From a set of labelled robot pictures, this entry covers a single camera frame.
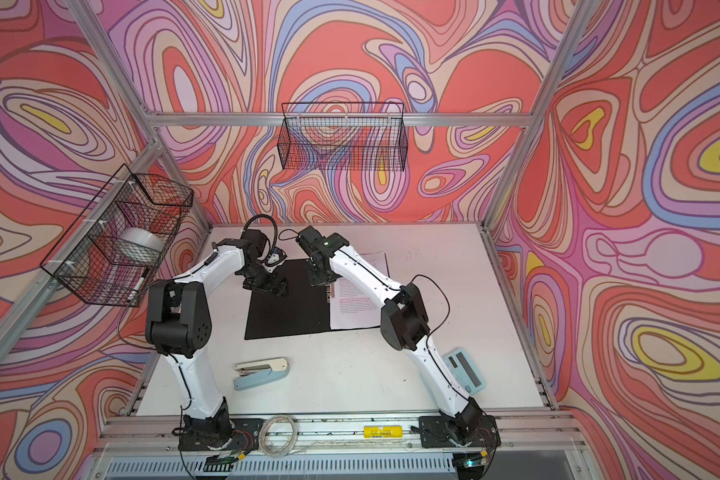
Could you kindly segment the yellow label tag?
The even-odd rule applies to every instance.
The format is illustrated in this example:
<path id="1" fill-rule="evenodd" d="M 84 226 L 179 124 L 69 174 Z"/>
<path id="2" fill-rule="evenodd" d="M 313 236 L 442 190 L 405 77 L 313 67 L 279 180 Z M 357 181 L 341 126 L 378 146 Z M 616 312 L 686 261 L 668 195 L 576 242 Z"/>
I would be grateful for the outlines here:
<path id="1" fill-rule="evenodd" d="M 365 426 L 363 436 L 365 439 L 399 439 L 403 437 L 403 428 L 398 425 Z"/>

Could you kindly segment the teal calculator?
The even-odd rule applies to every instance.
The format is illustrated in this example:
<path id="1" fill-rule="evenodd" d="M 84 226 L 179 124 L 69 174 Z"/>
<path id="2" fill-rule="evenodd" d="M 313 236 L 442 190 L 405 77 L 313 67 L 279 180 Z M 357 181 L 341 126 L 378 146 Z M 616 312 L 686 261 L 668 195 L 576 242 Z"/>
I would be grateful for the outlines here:
<path id="1" fill-rule="evenodd" d="M 446 354 L 444 360 L 455 379 L 467 393 L 474 395 L 486 388 L 485 379 L 477 364 L 465 349 L 459 348 Z"/>

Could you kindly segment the blue white stapler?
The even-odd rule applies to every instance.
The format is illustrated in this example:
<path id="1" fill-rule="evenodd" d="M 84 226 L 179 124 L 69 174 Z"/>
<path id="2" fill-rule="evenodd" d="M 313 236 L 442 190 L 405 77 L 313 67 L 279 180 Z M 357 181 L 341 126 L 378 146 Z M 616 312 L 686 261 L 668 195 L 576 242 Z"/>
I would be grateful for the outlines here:
<path id="1" fill-rule="evenodd" d="M 277 357 L 238 363 L 234 370 L 238 373 L 233 383 L 234 389 L 242 391 L 285 378 L 290 371 L 290 364 L 286 358 Z"/>

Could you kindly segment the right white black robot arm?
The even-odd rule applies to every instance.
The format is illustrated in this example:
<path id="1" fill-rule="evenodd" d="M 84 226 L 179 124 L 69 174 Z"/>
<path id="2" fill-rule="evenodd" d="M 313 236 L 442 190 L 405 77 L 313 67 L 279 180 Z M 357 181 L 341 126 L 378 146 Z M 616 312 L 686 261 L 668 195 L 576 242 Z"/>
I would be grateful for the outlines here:
<path id="1" fill-rule="evenodd" d="M 406 354 L 433 395 L 445 423 L 445 441 L 467 445 L 483 410 L 439 354 L 420 289 L 383 274 L 338 234 L 312 240 L 301 234 L 297 243 L 307 255 L 311 284 L 326 286 L 343 278 L 374 302 L 380 310 L 383 339 Z"/>

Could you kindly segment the black file folder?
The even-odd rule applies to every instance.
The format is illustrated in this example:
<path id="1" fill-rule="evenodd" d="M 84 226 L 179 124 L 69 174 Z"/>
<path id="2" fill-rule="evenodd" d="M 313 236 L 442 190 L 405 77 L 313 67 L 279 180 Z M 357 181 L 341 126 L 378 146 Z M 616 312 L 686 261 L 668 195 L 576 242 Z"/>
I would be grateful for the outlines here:
<path id="1" fill-rule="evenodd" d="M 325 289 L 309 284 L 306 260 L 288 260 L 277 271 L 288 279 L 288 294 L 251 294 L 246 340 L 350 331 L 330 330 Z"/>

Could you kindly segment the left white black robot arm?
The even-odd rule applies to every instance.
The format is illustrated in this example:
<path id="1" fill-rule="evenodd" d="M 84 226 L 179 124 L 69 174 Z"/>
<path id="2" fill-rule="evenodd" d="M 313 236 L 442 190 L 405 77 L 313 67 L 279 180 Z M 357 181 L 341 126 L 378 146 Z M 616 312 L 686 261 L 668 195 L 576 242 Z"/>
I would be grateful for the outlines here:
<path id="1" fill-rule="evenodd" d="M 287 278 L 261 255 L 249 241 L 225 239 L 188 271 L 148 289 L 145 339 L 167 361 L 182 395 L 175 430 L 181 451 L 218 451 L 232 443 L 235 426 L 206 351 L 213 332 L 208 297 L 231 276 L 242 277 L 249 291 L 285 296 Z"/>

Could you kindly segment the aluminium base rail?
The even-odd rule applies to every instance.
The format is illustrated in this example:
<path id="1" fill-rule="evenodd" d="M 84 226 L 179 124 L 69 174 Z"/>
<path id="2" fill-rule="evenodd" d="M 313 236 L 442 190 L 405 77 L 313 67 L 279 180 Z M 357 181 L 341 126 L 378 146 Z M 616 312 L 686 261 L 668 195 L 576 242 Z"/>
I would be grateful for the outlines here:
<path id="1" fill-rule="evenodd" d="M 235 416 L 235 435 L 223 450 L 179 449 L 175 415 L 119 417 L 106 423 L 94 448 L 97 459 L 109 457 L 167 456 L 191 465 L 200 458 L 225 457 L 234 453 L 262 455 L 262 447 L 289 446 L 290 457 L 340 454 L 466 453 L 489 449 L 494 452 L 563 451 L 577 458 L 590 448 L 572 415 L 558 410 L 498 410 L 496 424 L 483 425 L 465 446 L 445 441 L 445 429 L 432 412 L 395 411 L 355 414 L 293 414 L 286 421 L 267 423 L 265 414 Z M 365 439 L 365 426 L 403 428 L 399 439 Z"/>

